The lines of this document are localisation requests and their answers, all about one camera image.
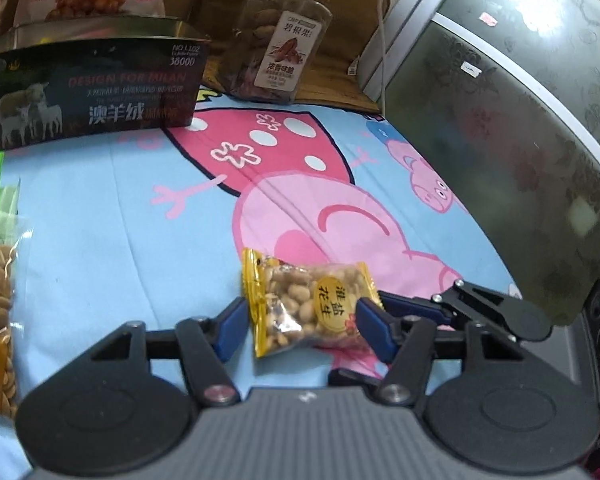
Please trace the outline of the yellow salted peanut packet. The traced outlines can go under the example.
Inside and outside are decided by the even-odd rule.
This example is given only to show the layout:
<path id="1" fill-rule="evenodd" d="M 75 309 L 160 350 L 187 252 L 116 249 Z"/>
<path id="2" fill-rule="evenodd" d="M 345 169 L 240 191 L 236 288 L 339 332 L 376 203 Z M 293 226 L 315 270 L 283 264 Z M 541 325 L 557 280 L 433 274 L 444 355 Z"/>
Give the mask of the yellow salted peanut packet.
<path id="1" fill-rule="evenodd" d="M 294 266 L 251 248 L 242 251 L 242 291 L 259 359 L 296 347 L 363 347 L 358 300 L 381 305 L 364 262 Z"/>

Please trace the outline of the grey patterned cabinet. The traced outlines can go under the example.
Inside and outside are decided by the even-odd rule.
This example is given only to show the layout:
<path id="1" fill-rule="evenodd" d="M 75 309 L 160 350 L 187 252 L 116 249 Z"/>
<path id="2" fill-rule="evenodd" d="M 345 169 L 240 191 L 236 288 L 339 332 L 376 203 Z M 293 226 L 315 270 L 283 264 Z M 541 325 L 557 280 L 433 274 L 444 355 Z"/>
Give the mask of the grey patterned cabinet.
<path id="1" fill-rule="evenodd" d="M 600 278 L 600 0 L 391 0 L 358 84 L 572 323 Z"/>

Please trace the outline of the pecan jar gold lid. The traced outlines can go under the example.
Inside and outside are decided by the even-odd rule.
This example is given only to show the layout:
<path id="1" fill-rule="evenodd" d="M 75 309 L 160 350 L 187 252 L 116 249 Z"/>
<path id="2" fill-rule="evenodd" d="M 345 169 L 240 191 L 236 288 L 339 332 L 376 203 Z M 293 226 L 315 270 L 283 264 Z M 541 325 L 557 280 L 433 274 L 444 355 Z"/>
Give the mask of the pecan jar gold lid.
<path id="1" fill-rule="evenodd" d="M 235 98 L 287 104 L 294 100 L 332 22 L 330 0 L 245 0 L 218 69 Z"/>

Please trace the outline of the black wool product box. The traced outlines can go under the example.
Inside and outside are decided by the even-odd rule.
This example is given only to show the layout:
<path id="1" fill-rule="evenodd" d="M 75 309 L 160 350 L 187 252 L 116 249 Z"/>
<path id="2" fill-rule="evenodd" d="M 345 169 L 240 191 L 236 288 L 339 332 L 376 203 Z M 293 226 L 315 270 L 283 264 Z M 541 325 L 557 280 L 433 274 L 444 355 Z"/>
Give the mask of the black wool product box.
<path id="1" fill-rule="evenodd" d="M 210 40 L 175 18 L 68 18 L 0 37 L 0 151 L 193 119 Z"/>

